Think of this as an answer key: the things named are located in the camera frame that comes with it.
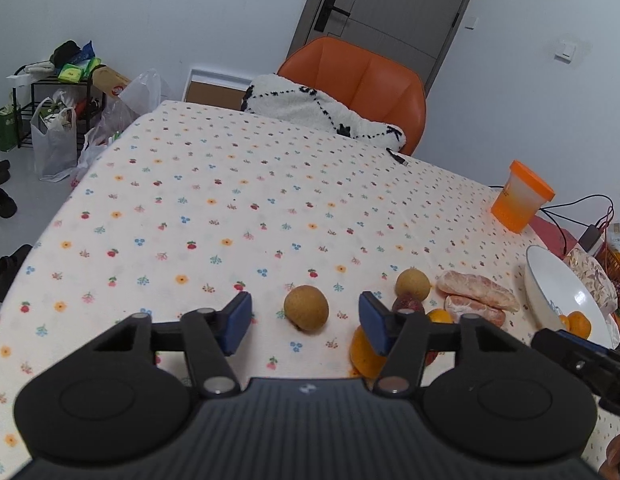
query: red basket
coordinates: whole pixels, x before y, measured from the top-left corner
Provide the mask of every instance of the red basket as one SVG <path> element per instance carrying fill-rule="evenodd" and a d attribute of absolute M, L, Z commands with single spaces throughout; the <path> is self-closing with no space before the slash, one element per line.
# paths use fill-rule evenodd
<path fill-rule="evenodd" d="M 617 304 L 620 308 L 620 260 L 607 243 L 602 245 L 595 258 L 615 286 Z"/>

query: red cloth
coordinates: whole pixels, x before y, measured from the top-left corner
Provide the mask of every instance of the red cloth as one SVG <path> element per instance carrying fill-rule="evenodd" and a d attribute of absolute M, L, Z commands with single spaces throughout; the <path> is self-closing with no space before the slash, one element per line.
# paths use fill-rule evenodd
<path fill-rule="evenodd" d="M 559 229 L 556 228 L 556 225 L 543 218 L 534 216 L 530 221 L 530 227 L 532 227 L 536 235 L 541 238 L 542 242 L 546 244 L 546 247 L 554 256 L 561 259 L 564 258 L 564 238 L 561 236 Z M 578 243 L 578 240 L 565 229 L 562 229 L 562 231 L 565 234 L 565 240 L 568 242 L 566 253 L 569 253 Z"/>

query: black and white pillow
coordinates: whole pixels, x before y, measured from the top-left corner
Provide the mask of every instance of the black and white pillow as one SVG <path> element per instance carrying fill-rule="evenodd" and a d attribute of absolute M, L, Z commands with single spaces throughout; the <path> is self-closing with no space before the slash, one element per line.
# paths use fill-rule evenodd
<path fill-rule="evenodd" d="M 368 121 L 325 92 L 276 74 L 260 75 L 243 97 L 241 111 L 324 130 L 398 152 L 405 134 L 398 126 Z"/>

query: cardboard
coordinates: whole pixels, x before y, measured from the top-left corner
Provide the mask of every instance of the cardboard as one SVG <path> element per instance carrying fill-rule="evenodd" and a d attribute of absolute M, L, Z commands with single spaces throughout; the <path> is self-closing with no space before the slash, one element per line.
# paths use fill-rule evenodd
<path fill-rule="evenodd" d="M 192 81 L 187 88 L 185 101 L 229 110 L 240 110 L 244 95 L 245 90 Z"/>
<path fill-rule="evenodd" d="M 108 97 L 118 97 L 130 84 L 130 80 L 109 66 L 104 66 L 92 72 L 92 84 Z"/>

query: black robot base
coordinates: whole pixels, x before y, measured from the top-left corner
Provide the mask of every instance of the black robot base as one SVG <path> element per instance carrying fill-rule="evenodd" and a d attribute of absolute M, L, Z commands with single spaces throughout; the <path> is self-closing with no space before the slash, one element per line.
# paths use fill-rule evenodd
<path fill-rule="evenodd" d="M 14 478 L 598 478 L 580 454 L 597 418 L 590 389 L 620 413 L 620 388 L 600 386 L 620 366 L 604 349 L 544 330 L 548 358 L 480 317 L 432 323 L 364 292 L 362 326 L 389 355 L 372 391 L 266 378 L 241 391 L 225 356 L 250 317 L 246 292 L 178 322 L 132 314 L 35 377 L 14 406 L 32 455 Z M 155 366 L 160 350 L 185 352 L 191 387 Z M 455 368 L 421 387 L 428 351 L 455 352 Z"/>

